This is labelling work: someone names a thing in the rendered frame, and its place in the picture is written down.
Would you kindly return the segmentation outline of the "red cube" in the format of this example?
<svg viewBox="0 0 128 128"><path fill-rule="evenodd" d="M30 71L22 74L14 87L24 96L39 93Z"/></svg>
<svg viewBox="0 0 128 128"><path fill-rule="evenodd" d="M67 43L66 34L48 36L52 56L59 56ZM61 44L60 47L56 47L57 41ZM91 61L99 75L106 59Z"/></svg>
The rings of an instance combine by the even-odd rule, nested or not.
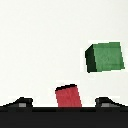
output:
<svg viewBox="0 0 128 128"><path fill-rule="evenodd" d="M81 107L78 88L75 84L57 87L55 90L59 107Z"/></svg>

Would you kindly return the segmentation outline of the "green cube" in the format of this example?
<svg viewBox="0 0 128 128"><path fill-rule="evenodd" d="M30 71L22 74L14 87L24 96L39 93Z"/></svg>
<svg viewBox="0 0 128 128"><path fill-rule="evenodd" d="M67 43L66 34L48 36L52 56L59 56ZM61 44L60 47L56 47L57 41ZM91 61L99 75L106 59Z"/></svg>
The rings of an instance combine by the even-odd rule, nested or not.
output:
<svg viewBox="0 0 128 128"><path fill-rule="evenodd" d="M85 51L87 72L102 72L124 69L119 42L92 44Z"/></svg>

